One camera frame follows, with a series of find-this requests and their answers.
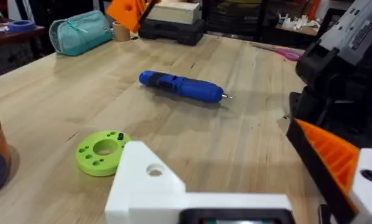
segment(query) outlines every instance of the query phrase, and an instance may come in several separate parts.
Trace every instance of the electric screwdriver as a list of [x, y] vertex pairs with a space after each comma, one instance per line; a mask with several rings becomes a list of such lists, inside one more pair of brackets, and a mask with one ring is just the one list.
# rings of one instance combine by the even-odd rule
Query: electric screwdriver
[[214, 83], [177, 77], [161, 72], [144, 71], [139, 75], [139, 81], [147, 86], [192, 98], [206, 103], [217, 103], [222, 98], [231, 98], [224, 94], [223, 89]]

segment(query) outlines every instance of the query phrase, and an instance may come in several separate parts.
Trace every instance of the screw hole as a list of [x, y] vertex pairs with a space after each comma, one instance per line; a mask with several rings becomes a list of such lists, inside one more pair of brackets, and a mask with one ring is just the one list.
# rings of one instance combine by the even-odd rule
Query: screw hole
[[361, 171], [360, 171], [360, 174], [361, 174], [364, 178], [366, 178], [366, 179], [368, 179], [369, 181], [372, 182], [372, 170], [361, 170]]
[[151, 164], [146, 169], [147, 174], [152, 177], [158, 177], [164, 172], [164, 167], [160, 164]]
[[117, 142], [111, 139], [98, 141], [93, 146], [93, 152], [100, 156], [105, 156], [113, 153], [118, 148]]
[[125, 10], [127, 10], [127, 11], [132, 11], [132, 5], [130, 5], [130, 4], [126, 4], [126, 5], [125, 5]]

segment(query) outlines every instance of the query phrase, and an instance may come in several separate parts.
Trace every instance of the teal pencil case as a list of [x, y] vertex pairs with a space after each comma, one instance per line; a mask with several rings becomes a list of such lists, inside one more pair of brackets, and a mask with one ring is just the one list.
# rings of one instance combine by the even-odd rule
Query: teal pencil case
[[103, 13], [94, 10], [54, 21], [49, 37], [58, 53], [77, 56], [111, 40], [113, 31]]

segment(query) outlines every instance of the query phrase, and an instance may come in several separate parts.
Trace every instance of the scissors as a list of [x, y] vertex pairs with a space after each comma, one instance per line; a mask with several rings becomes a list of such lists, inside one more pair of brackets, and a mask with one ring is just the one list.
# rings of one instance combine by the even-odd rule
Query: scissors
[[273, 52], [276, 52], [278, 54], [281, 54], [285, 56], [286, 59], [296, 62], [299, 60], [299, 58], [302, 56], [301, 53], [295, 51], [295, 50], [290, 50], [290, 49], [282, 49], [282, 48], [277, 48], [275, 46], [271, 45], [263, 45], [263, 44], [257, 44], [257, 43], [249, 43], [254, 47], [260, 48], [260, 49], [266, 49], [266, 50], [271, 50]]

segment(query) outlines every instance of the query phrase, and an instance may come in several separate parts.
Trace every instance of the green 3d printed part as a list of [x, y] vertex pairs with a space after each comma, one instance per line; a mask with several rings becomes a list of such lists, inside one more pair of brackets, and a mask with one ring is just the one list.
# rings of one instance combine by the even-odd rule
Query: green 3d printed part
[[101, 131], [88, 136], [75, 151], [79, 168], [97, 177], [115, 174], [123, 148], [130, 140], [121, 131]]

